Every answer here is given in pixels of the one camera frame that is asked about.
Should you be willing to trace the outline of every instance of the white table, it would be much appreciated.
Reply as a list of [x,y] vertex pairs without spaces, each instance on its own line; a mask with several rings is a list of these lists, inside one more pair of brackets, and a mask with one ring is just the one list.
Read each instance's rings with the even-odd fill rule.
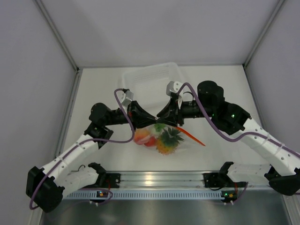
[[[71,146],[90,124],[91,107],[98,102],[116,109],[113,91],[121,87],[120,78],[125,68],[88,68],[82,78],[68,128],[64,150]],[[192,66],[180,67],[185,81],[194,89],[205,80],[215,81],[224,88],[226,101],[235,103],[248,111],[259,122],[258,113],[242,66]],[[101,163],[108,171],[212,171],[219,170],[226,161],[245,164],[267,163],[256,152],[241,142],[230,143],[219,137],[205,119],[185,120],[187,131],[206,144],[164,156],[134,142],[127,144],[107,143],[84,164]],[[110,126],[114,131],[111,139],[126,140],[130,137],[129,125]]]

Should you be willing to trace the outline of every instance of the robotic arm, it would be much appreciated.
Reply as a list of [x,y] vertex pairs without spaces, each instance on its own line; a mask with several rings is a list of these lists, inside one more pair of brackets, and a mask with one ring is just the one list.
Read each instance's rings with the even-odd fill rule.
[[[191,89],[195,100],[182,100],[182,89],[185,85]],[[129,123],[134,132],[137,128],[155,123],[176,127],[178,124],[182,126],[184,119],[203,117],[224,139],[230,142],[241,140],[270,162],[270,165],[226,162],[218,173],[204,175],[207,188],[234,187],[234,183],[242,185],[251,182],[269,184],[284,195],[293,195],[300,189],[300,155],[263,130],[240,106],[226,102],[223,88],[216,83],[200,83],[197,86],[197,96],[188,83],[170,82],[166,90],[170,101],[157,114],[157,118],[133,101],[132,92],[123,92],[122,103],[117,100],[119,109],[111,110],[103,103],[95,104],[89,116],[91,124],[77,142],[52,162],[40,169],[33,167],[29,171],[26,194],[32,198],[30,203],[34,201],[45,212],[50,212],[70,193],[87,185],[103,184],[106,171],[100,164],[92,163],[82,171],[71,171],[78,168],[88,155],[100,149],[106,142],[117,142],[109,140],[113,131],[106,126]],[[234,139],[225,136],[221,131]]]

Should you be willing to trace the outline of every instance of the plastic bag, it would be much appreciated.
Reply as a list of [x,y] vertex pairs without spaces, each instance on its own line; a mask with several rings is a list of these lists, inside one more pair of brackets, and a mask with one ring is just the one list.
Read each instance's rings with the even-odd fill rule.
[[163,155],[169,155],[177,150],[185,150],[196,144],[205,146],[184,129],[161,123],[136,129],[134,142],[157,150]]

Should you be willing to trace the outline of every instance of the white plastic container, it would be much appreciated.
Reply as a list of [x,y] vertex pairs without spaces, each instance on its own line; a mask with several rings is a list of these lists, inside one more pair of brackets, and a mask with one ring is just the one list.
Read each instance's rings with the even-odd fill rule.
[[123,87],[130,89],[134,100],[153,116],[170,100],[166,95],[166,87],[170,81],[183,82],[182,73],[173,62],[143,67],[122,75]]

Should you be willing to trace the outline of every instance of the pineapple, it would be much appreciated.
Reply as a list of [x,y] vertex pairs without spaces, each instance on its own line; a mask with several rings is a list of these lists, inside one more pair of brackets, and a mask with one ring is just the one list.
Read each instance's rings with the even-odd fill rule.
[[183,141],[180,137],[180,131],[168,127],[168,130],[164,130],[158,137],[156,149],[163,155],[169,155],[175,151],[180,141]]

